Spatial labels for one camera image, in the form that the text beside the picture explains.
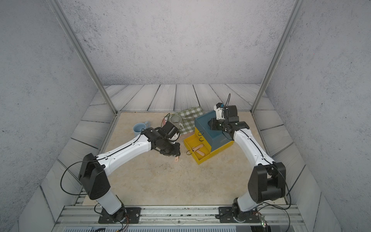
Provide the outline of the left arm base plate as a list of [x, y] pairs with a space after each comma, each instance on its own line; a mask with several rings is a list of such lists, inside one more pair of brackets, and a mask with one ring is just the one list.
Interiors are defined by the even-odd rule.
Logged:
[[113, 215], [110, 215], [104, 208], [100, 213], [98, 224], [138, 224], [141, 214], [140, 207], [124, 207]]

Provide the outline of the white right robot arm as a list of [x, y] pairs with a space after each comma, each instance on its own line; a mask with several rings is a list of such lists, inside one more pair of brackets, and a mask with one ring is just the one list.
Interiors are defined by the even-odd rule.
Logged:
[[286, 167], [267, 155], [244, 121], [233, 122], [213, 118], [208, 124], [212, 130], [227, 133], [228, 138], [237, 143], [253, 167], [248, 192], [236, 198], [232, 204], [232, 213], [236, 221], [245, 220], [262, 203], [285, 196]]

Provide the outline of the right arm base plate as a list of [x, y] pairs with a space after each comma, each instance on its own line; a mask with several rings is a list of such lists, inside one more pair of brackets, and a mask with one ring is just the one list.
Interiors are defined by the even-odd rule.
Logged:
[[220, 223], [260, 223], [259, 216], [252, 211], [241, 212], [233, 206], [219, 207], [215, 218]]

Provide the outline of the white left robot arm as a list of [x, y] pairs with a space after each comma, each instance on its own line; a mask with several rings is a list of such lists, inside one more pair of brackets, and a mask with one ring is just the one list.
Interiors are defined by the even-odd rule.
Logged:
[[85, 155], [78, 179], [88, 197], [113, 216], [124, 211], [125, 207], [113, 193], [108, 177], [123, 164], [151, 150], [164, 156], [180, 156], [180, 144], [177, 142], [179, 136], [180, 132], [174, 126], [147, 128], [134, 139], [111, 151], [96, 156], [91, 153]]

